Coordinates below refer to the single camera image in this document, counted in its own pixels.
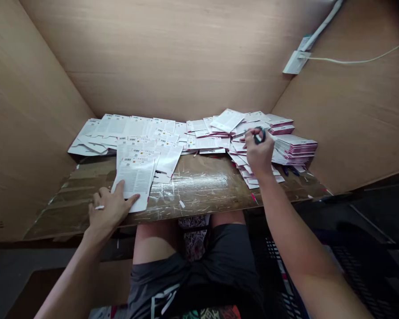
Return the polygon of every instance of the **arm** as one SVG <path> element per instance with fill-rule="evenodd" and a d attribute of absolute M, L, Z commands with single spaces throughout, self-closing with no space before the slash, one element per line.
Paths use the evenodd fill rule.
<path fill-rule="evenodd" d="M 246 134 L 247 159 L 262 193 L 268 227 L 312 318 L 372 318 L 322 244 L 289 202 L 272 173 L 274 141 L 256 145 Z"/>
<path fill-rule="evenodd" d="M 121 181 L 113 194 L 105 187 L 99 190 L 100 195 L 94 194 L 94 205 L 89 204 L 90 226 L 35 319 L 88 317 L 102 248 L 139 198 L 135 195 L 124 200 L 123 188 Z M 105 206 L 104 210 L 96 210 L 99 205 Z"/>

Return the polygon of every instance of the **electrical outlet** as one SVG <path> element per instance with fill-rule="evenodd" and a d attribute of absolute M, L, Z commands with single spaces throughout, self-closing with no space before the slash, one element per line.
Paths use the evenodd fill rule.
<path fill-rule="evenodd" d="M 310 52 L 294 51 L 282 73 L 299 74 L 310 55 Z"/>

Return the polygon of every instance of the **right hand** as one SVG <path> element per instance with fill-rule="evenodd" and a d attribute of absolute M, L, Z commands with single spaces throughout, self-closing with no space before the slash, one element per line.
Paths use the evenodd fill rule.
<path fill-rule="evenodd" d="M 259 128 L 251 128 L 245 134 L 245 141 L 247 148 L 247 161 L 253 171 L 255 177 L 260 181 L 261 179 L 273 176 L 272 172 L 272 153 L 274 152 L 274 140 L 270 137 L 269 132 L 266 132 L 266 140 L 259 145 L 254 142 L 254 135 L 259 135 L 263 138 L 262 130 Z"/>

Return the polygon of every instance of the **plywood panel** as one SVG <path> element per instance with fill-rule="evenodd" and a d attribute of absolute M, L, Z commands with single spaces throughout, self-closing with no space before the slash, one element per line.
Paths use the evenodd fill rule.
<path fill-rule="evenodd" d="M 20 3 L 0 0 L 0 241 L 21 239 L 59 189 L 92 115 Z"/>
<path fill-rule="evenodd" d="M 21 0 L 98 115 L 269 111 L 330 0 Z"/>
<path fill-rule="evenodd" d="M 312 57 L 366 60 L 398 44 L 393 1 L 345 1 Z M 399 172 L 399 49 L 366 64 L 308 61 L 272 113 L 319 142 L 310 171 L 334 193 Z"/>

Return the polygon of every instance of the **white cable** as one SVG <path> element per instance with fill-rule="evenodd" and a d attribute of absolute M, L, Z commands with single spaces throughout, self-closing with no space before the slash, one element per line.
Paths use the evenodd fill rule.
<path fill-rule="evenodd" d="M 329 61 L 329 62 L 334 62 L 334 63 L 338 63 L 338 64 L 357 64 L 357 63 L 367 63 L 367 62 L 371 62 L 371 61 L 375 61 L 379 58 L 382 58 L 383 56 L 393 52 L 394 50 L 398 49 L 399 45 L 397 47 L 394 47 L 393 49 L 391 49 L 390 51 L 376 57 L 373 58 L 371 60 L 364 60 L 364 61 L 339 61 L 339 60 L 334 60 L 334 59 L 330 59 L 330 58 L 311 58 L 311 57 L 305 57 L 304 55 L 301 55 L 300 58 L 303 59 L 308 59 L 308 60 L 323 60 L 323 61 Z"/>

